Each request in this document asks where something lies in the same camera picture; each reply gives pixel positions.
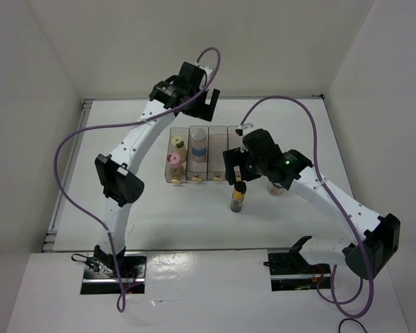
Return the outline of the white blue cylindrical shaker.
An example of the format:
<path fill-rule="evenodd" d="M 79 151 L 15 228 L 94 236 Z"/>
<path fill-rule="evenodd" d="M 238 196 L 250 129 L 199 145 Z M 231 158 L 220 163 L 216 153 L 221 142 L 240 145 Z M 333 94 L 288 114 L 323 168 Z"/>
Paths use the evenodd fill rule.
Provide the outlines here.
<path fill-rule="evenodd" d="M 207 131 L 204 128 L 194 128 L 190 132 L 191 157 L 195 162 L 205 162 L 207 159 Z"/>

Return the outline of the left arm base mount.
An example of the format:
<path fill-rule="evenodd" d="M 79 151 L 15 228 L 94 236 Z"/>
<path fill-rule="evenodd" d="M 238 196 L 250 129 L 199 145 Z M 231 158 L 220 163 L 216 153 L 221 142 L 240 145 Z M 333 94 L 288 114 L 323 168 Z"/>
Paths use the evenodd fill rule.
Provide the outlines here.
<path fill-rule="evenodd" d="M 77 253 L 71 258 L 85 265 L 80 288 L 81 295 L 109 295 L 121 292 L 116 273 L 99 264 L 91 253 L 86 257 Z M 127 252 L 125 254 L 120 272 L 123 288 L 127 289 L 128 294 L 144 293 L 146 268 L 146 253 Z"/>

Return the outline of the yellow cap spice bottle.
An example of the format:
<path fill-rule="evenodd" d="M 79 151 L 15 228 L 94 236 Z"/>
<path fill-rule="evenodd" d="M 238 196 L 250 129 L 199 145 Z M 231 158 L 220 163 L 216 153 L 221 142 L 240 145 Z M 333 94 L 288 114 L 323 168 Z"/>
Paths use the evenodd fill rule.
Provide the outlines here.
<path fill-rule="evenodd" d="M 187 161 L 187 147 L 185 138 L 181 135 L 176 135 L 171 139 L 172 152 L 180 156 L 182 162 Z"/>

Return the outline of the pink cap spice bottle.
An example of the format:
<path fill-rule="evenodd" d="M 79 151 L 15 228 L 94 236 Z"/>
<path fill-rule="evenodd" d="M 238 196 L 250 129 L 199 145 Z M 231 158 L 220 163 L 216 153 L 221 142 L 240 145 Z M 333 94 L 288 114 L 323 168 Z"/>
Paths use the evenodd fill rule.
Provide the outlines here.
<path fill-rule="evenodd" d="M 184 165 L 177 153 L 171 153 L 167 157 L 169 173 L 173 178 L 179 178 L 184 175 Z"/>

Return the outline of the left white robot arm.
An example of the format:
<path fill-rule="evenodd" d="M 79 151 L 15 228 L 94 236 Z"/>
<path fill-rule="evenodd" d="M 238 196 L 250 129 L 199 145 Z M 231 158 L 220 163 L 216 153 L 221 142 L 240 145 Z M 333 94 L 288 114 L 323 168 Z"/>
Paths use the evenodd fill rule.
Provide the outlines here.
<path fill-rule="evenodd" d="M 96 157 L 94 164 L 105 197 L 105 230 L 94 248 L 94 258 L 108 277 L 116 277 L 124 269 L 128 217 L 132 204 L 144 191 L 144 183 L 137 177 L 143 158 L 179 113 L 212 120 L 219 90 L 213 91 L 210 103 L 205 101 L 208 85 L 217 71 L 199 63 L 184 62 L 178 74 L 153 87 L 139 124 L 110 153 Z"/>

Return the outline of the black gold pepper grinder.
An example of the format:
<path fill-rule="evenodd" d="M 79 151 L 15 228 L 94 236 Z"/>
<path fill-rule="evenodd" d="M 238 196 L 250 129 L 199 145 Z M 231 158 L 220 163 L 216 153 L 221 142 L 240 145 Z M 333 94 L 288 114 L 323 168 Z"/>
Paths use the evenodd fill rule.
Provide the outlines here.
<path fill-rule="evenodd" d="M 242 210 L 243 201 L 247 191 L 246 183 L 243 181 L 238 181 L 234 184 L 232 192 L 232 200 L 230 203 L 231 211 L 238 213 Z"/>

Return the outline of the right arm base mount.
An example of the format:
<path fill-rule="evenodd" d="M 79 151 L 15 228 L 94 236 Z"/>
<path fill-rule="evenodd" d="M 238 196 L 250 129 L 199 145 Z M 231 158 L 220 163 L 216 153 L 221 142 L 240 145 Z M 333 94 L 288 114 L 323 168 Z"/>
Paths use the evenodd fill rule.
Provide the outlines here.
<path fill-rule="evenodd" d="M 268 252 L 263 263 L 270 274 L 270 285 L 276 291 L 305 291 L 330 289 L 331 268 L 328 264 L 294 264 L 295 259 L 288 251 Z"/>

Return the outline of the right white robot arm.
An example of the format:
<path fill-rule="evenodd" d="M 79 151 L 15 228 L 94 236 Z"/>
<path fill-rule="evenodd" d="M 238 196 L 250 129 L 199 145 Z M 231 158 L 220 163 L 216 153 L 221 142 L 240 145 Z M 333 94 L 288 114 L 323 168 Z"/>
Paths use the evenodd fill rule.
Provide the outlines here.
<path fill-rule="evenodd" d="M 230 185 L 266 177 L 272 184 L 303 198 L 334 222 L 346 237 L 339 240 L 303 236 L 290 249 L 290 265 L 298 273 L 313 265 L 346 266 L 364 280 L 374 279 L 399 247 L 400 221 L 371 210 L 317 171 L 299 151 L 283 152 L 270 133 L 256 129 L 239 147 L 223 151 Z"/>

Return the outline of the red label spice jar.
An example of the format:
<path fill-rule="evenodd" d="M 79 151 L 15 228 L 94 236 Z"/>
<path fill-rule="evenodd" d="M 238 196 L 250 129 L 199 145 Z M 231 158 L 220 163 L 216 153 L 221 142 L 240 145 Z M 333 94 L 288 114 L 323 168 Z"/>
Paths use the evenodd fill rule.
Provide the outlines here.
<path fill-rule="evenodd" d="M 281 185 L 272 182 L 268 183 L 267 190 L 271 196 L 281 196 L 286 191 Z"/>

